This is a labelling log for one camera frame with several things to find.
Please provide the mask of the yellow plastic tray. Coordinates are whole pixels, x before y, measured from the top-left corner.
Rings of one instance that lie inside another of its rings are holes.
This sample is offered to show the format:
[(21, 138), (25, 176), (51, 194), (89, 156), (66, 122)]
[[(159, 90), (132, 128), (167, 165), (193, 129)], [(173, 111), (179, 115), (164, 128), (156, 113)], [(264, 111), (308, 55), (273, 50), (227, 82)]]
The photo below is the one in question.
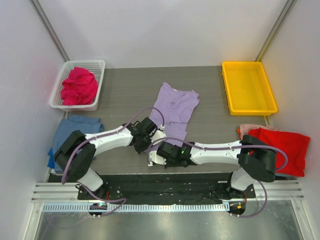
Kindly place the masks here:
[(278, 107), (263, 64), (224, 61), (222, 76), (232, 116), (270, 116)]

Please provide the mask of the white plastic basket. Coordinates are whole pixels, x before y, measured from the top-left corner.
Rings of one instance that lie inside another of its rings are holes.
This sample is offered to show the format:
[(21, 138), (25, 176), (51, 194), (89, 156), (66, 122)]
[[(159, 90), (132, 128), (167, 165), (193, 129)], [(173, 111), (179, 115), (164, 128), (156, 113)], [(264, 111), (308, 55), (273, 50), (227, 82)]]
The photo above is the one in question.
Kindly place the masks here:
[[(63, 81), (69, 76), (71, 70), (75, 67), (83, 68), (94, 74), (98, 88), (94, 101), (87, 105), (63, 105), (61, 91)], [(49, 99), (49, 105), (54, 109), (60, 109), (65, 112), (93, 112), (98, 108), (100, 92), (104, 80), (106, 62), (103, 59), (81, 59), (66, 61), (57, 75), (53, 90)]]

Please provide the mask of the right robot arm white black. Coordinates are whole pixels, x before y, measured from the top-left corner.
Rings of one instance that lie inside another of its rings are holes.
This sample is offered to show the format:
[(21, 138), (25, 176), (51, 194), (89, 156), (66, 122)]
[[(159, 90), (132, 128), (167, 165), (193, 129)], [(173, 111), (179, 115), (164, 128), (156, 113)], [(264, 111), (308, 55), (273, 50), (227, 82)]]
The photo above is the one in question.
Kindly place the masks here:
[(236, 198), (254, 182), (272, 183), (276, 178), (276, 148), (251, 135), (225, 144), (183, 141), (178, 146), (162, 140), (157, 145), (148, 154), (148, 160), (165, 168), (203, 164), (238, 166), (230, 174), (225, 189), (216, 193), (221, 199)]

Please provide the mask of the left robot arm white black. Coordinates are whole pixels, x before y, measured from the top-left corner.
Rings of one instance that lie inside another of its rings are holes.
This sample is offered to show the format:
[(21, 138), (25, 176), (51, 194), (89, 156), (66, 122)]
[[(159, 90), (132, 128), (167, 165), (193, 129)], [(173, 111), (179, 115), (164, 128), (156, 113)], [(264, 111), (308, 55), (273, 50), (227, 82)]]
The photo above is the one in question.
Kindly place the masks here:
[(66, 182), (81, 184), (80, 190), (97, 200), (106, 199), (108, 186), (91, 168), (93, 159), (103, 152), (128, 146), (140, 154), (158, 139), (156, 134), (164, 134), (164, 127), (146, 117), (142, 121), (129, 122), (99, 134), (84, 134), (75, 130), (53, 155), (53, 159), (63, 170)]

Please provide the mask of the purple t shirt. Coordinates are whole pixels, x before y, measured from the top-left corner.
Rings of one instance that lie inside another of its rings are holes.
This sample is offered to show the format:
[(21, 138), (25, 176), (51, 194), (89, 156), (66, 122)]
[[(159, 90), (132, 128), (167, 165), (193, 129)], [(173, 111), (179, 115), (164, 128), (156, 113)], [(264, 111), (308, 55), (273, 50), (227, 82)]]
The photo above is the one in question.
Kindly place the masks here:
[(186, 138), (188, 122), (199, 102), (194, 90), (176, 90), (164, 82), (153, 105), (157, 110), (152, 109), (149, 118), (157, 126), (164, 124), (164, 132), (170, 137), (167, 143), (181, 147), (183, 143), (174, 139)]

